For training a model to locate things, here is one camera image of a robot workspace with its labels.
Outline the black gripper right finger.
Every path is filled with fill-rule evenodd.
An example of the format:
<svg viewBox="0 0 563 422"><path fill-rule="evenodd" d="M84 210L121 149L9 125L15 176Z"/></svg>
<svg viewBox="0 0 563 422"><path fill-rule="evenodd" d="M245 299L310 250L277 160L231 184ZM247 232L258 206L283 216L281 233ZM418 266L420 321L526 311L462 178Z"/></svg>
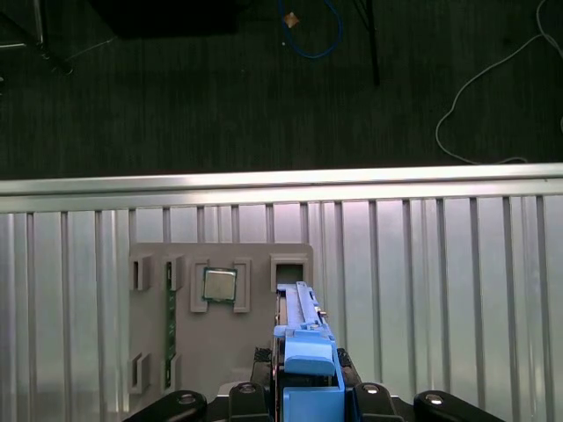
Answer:
<svg viewBox="0 0 563 422"><path fill-rule="evenodd" d="M440 390L427 390L408 403L394 396L381 383L363 382L346 350L338 351L345 383L346 421L404 422L501 422L459 397Z"/></svg>

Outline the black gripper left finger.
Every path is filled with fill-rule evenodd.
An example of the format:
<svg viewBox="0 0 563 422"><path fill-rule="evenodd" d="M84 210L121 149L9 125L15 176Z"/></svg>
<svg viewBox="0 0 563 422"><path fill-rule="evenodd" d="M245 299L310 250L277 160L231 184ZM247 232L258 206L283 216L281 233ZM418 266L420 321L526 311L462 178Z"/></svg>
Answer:
<svg viewBox="0 0 563 422"><path fill-rule="evenodd" d="M251 378L212 401L192 390L174 391L128 417L129 421L272 421L272 350L256 348Z"/></svg>

